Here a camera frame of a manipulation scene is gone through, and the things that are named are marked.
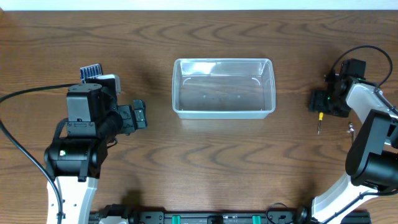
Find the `blue precision screwdriver set case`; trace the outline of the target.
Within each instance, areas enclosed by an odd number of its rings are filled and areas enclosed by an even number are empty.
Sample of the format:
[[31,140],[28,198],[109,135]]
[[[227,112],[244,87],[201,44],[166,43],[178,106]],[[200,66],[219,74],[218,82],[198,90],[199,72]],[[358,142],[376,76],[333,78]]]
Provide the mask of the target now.
[[103,71],[99,63],[80,68],[80,79],[82,83],[85,83],[86,79],[97,78],[101,75],[103,75]]

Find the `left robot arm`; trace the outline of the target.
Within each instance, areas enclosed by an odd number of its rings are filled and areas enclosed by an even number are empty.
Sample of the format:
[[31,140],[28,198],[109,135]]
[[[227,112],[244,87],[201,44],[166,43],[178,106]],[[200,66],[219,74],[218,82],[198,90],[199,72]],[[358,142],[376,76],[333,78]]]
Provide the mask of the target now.
[[51,178],[47,223],[88,223],[108,147],[118,134],[147,127],[145,103],[119,105],[120,92],[117,75],[85,78],[68,89],[68,118],[44,154]]

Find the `black yellow screwdriver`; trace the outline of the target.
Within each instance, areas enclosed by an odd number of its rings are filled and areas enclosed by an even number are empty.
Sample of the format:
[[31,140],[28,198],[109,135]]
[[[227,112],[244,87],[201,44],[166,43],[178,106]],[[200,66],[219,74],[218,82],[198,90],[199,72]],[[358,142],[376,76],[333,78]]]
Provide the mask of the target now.
[[320,132],[321,132],[321,124],[322,124],[322,121],[323,121],[323,117],[324,117],[324,113],[323,112],[319,112],[319,114],[318,114],[317,134],[320,134]]

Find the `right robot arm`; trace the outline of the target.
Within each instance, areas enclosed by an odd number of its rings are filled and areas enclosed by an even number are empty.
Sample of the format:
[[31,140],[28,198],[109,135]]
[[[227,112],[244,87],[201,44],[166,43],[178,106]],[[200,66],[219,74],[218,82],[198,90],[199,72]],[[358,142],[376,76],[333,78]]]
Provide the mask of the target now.
[[342,118],[351,111],[362,122],[345,161],[345,173],[325,193],[298,210],[295,223],[341,223],[362,203],[397,194],[397,109],[364,77],[366,63],[348,59],[339,74],[326,75],[326,90],[314,90],[309,110]]

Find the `silver offset wrench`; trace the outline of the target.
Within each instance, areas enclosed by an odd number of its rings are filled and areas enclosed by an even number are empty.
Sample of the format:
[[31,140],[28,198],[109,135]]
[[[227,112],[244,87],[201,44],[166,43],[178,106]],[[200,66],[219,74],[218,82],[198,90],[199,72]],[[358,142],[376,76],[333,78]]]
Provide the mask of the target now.
[[351,122],[348,123],[348,130],[347,130],[347,132],[350,133],[350,135],[351,135],[351,142],[354,143],[355,138],[356,138],[356,130],[354,129],[353,123],[351,123]]

